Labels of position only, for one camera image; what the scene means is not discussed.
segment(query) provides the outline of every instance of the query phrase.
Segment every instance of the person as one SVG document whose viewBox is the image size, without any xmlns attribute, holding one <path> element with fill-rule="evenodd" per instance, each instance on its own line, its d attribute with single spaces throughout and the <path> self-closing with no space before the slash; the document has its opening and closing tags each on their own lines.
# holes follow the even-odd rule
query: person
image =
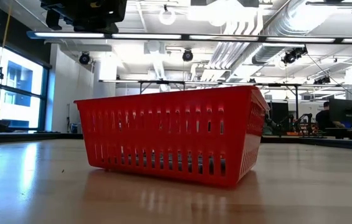
<svg viewBox="0 0 352 224">
<path fill-rule="evenodd" d="M 330 116 L 330 102 L 324 103 L 324 110 L 320 111 L 315 119 L 318 123 L 318 129 L 326 131 L 326 128 L 344 128 L 344 124 L 339 121 L 332 121 Z"/>
</svg>

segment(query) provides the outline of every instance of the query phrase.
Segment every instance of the white wall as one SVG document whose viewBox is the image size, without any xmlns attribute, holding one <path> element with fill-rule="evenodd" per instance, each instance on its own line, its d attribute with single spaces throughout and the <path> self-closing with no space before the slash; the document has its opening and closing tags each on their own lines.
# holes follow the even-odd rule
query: white wall
<svg viewBox="0 0 352 224">
<path fill-rule="evenodd" d="M 52 44 L 49 74 L 49 91 L 45 129 L 67 132 L 67 104 L 70 104 L 70 122 L 80 122 L 74 100 L 92 98 L 93 73 L 64 54 Z"/>
<path fill-rule="evenodd" d="M 107 58 L 94 63 L 93 98 L 115 96 L 115 83 L 99 82 L 99 80 L 116 80 L 117 65 Z"/>
</svg>

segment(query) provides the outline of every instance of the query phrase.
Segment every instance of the overhead camera rig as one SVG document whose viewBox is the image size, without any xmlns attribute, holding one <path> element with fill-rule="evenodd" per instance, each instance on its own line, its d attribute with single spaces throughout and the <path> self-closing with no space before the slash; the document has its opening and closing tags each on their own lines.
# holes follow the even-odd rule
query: overhead camera rig
<svg viewBox="0 0 352 224">
<path fill-rule="evenodd" d="M 305 46 L 294 48 L 292 50 L 286 51 L 285 55 L 281 58 L 281 62 L 283 62 L 285 65 L 291 64 L 296 60 L 300 59 L 302 55 L 305 55 L 307 53 L 308 51 Z"/>
<path fill-rule="evenodd" d="M 75 32 L 116 34 L 116 22 L 125 18 L 127 0 L 40 0 L 47 10 L 47 25 L 62 30 L 59 20 L 72 25 Z"/>
<path fill-rule="evenodd" d="M 338 7 L 352 7 L 352 2 L 345 0 L 322 0 L 317 2 L 306 2 L 307 6 L 338 6 Z"/>
</svg>

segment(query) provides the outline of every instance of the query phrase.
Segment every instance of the cable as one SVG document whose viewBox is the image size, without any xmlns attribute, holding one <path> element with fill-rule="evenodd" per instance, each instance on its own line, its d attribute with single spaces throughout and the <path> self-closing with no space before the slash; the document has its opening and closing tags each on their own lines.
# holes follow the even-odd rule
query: cable
<svg viewBox="0 0 352 224">
<path fill-rule="evenodd" d="M 315 62 L 315 60 L 312 59 L 312 57 L 307 53 L 307 56 L 315 63 L 315 65 L 317 65 L 318 68 L 321 69 L 321 71 L 326 74 L 326 72 L 324 71 L 324 69 L 322 69 L 317 62 Z M 335 79 L 333 79 L 330 75 L 327 75 L 330 79 L 332 79 L 337 85 L 339 85 L 340 87 L 342 87 L 346 92 L 350 93 L 352 95 L 352 92 L 350 92 L 347 88 L 345 88 L 344 86 L 342 86 L 341 84 L 339 84 Z"/>
<path fill-rule="evenodd" d="M 8 9 L 8 17 L 7 17 L 7 23 L 6 23 L 6 30 L 4 31 L 4 38 L 2 40 L 2 52 L 0 54 L 0 65 L 1 65 L 1 59 L 2 59 L 2 55 L 4 54 L 4 48 L 6 46 L 6 41 L 7 41 L 7 33 L 8 33 L 8 27 L 9 27 L 9 21 L 11 18 L 11 11 L 12 11 L 12 0 L 10 0 L 10 4 L 9 4 L 9 9 Z"/>
</svg>

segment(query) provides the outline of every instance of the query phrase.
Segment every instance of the window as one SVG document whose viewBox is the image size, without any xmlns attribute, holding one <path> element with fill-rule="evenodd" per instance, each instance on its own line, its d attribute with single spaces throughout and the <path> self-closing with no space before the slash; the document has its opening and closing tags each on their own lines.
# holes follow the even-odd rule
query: window
<svg viewBox="0 0 352 224">
<path fill-rule="evenodd" d="M 0 57 L 3 74 L 0 84 L 37 95 L 42 93 L 43 66 L 7 49 L 0 49 Z"/>
<path fill-rule="evenodd" d="M 44 129 L 40 109 L 46 102 L 48 70 L 7 49 L 0 49 L 0 120 L 10 128 Z"/>
<path fill-rule="evenodd" d="M 40 99 L 7 90 L 0 94 L 0 120 L 8 121 L 13 128 L 37 128 Z"/>
</svg>

